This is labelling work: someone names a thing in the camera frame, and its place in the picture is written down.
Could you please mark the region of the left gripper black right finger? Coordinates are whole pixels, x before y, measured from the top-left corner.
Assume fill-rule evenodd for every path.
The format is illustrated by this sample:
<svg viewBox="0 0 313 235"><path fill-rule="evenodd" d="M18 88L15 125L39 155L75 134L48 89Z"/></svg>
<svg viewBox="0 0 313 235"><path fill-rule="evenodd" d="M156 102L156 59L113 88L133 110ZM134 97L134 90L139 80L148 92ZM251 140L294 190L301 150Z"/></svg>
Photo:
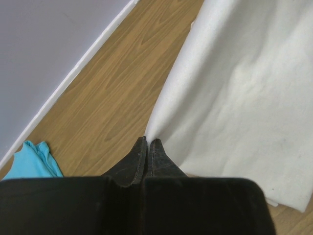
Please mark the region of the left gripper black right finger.
<svg viewBox="0 0 313 235"><path fill-rule="evenodd" d="M144 180L146 235L273 235L260 187L244 178L186 176L154 140Z"/></svg>

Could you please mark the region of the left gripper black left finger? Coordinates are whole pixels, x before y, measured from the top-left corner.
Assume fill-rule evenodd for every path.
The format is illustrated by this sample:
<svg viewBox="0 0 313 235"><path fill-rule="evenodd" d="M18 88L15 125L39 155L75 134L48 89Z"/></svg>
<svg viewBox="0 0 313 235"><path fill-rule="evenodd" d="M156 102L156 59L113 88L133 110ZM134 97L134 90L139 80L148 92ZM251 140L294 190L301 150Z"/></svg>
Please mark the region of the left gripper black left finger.
<svg viewBox="0 0 313 235"><path fill-rule="evenodd" d="M3 235L138 235L140 183L147 142L101 176L5 180L0 185Z"/></svg>

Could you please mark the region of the white t shirt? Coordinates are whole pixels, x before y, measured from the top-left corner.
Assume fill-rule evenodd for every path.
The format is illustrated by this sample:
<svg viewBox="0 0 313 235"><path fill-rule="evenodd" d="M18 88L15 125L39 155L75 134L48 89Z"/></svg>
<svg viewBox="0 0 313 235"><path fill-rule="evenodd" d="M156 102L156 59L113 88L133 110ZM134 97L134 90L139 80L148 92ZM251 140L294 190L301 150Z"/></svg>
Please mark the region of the white t shirt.
<svg viewBox="0 0 313 235"><path fill-rule="evenodd" d="M206 0L148 121L182 171L255 181L272 205L313 193L313 3Z"/></svg>

